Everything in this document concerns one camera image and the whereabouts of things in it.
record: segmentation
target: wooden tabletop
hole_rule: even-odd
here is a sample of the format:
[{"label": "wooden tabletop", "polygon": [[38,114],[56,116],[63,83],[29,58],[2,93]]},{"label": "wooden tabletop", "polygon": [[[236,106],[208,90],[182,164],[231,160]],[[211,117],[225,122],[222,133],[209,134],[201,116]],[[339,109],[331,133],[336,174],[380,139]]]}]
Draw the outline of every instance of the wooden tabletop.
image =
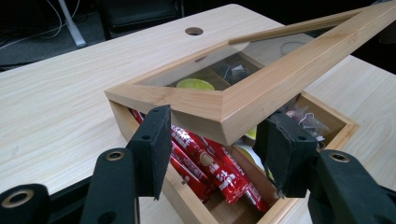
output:
[{"label": "wooden tabletop", "polygon": [[[54,193],[91,175],[103,151],[125,147],[104,90],[223,40],[278,26],[228,5],[1,73],[0,192],[40,183]],[[189,27],[204,33],[187,35]],[[344,151],[396,190],[396,76],[348,56],[306,91],[359,123]],[[163,195],[141,202],[143,223],[182,223]],[[309,223],[306,200],[282,222]]]}]

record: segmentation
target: black chair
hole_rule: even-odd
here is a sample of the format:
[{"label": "black chair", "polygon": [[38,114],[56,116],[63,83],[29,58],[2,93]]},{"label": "black chair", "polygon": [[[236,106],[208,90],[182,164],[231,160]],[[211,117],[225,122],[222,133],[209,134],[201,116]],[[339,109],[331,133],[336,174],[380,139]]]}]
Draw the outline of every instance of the black chair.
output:
[{"label": "black chair", "polygon": [[105,39],[184,16],[183,0],[96,0]]}]

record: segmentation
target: metal ring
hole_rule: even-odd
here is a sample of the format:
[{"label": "metal ring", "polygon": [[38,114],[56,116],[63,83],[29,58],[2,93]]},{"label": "metal ring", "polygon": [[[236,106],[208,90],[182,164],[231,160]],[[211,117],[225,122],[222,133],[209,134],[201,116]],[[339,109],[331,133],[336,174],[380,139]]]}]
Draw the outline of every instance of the metal ring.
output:
[{"label": "metal ring", "polygon": [[106,160],[108,161],[117,161],[122,159],[124,153],[122,151],[112,151],[106,155]]},{"label": "metal ring", "polygon": [[350,159],[348,156],[343,155],[341,153],[336,153],[332,152],[329,154],[329,157],[334,160],[334,161],[339,161],[339,162],[350,162]]},{"label": "metal ring", "polygon": [[[22,194],[24,194],[24,197],[15,201],[15,197]],[[8,195],[8,197],[6,197],[1,202],[1,205],[5,208],[18,207],[31,200],[33,198],[33,195],[35,195],[35,192],[32,189],[20,189]]]}]

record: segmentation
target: glass panel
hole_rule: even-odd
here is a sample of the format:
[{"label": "glass panel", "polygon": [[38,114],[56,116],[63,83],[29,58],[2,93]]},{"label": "glass panel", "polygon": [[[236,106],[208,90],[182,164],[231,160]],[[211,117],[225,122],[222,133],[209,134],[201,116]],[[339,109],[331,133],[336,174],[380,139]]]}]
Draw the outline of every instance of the glass panel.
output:
[{"label": "glass panel", "polygon": [[136,84],[223,91],[313,39],[297,34],[225,46]]}]

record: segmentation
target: dark floor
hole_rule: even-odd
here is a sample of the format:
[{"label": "dark floor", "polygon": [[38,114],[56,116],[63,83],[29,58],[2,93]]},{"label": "dark floor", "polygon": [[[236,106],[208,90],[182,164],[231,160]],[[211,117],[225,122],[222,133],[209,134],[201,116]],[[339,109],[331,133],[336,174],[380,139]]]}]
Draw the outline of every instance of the dark floor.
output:
[{"label": "dark floor", "polygon": [[[67,1],[68,5],[74,4],[74,1]],[[195,14],[213,7],[220,7],[227,4],[238,4],[256,11],[266,17],[283,24],[291,24],[298,21],[306,21],[322,16],[331,15],[334,13],[358,8],[366,7],[372,4],[373,0],[332,0],[332,1],[256,1],[256,0],[203,0],[203,1],[185,1],[186,16]],[[52,28],[58,27],[57,18],[53,15],[51,8],[43,7],[43,14],[45,14],[49,26]],[[99,17],[95,11],[93,0],[81,0],[78,13],[75,17],[76,24],[87,41],[88,45],[94,45],[105,41],[102,28],[100,26]],[[14,67],[40,61],[49,57],[66,53],[71,50],[76,50],[73,39],[68,30],[64,27],[61,32],[51,39],[43,38],[43,36],[53,35],[56,31],[46,35],[40,35],[28,38],[21,42],[9,45],[14,41],[18,41],[26,36],[31,36],[34,33],[18,36],[18,35],[3,35],[0,32],[0,72]],[[378,41],[378,35],[364,44],[362,47],[353,52],[353,55],[368,62],[381,67],[385,70],[396,74],[396,44],[384,45]]]}]

